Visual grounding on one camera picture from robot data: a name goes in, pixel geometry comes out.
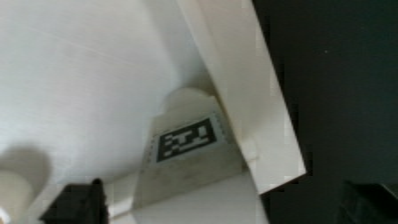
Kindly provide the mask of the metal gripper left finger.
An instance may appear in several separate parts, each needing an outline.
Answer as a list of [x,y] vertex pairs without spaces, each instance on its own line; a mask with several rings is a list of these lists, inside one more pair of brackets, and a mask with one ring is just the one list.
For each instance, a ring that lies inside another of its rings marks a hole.
[[103,181],[68,184],[43,212],[45,224],[109,224],[109,206]]

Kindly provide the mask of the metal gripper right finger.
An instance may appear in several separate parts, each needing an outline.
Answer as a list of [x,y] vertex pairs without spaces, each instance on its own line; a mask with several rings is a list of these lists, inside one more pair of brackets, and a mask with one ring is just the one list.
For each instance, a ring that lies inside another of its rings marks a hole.
[[343,183],[336,224],[398,224],[398,184]]

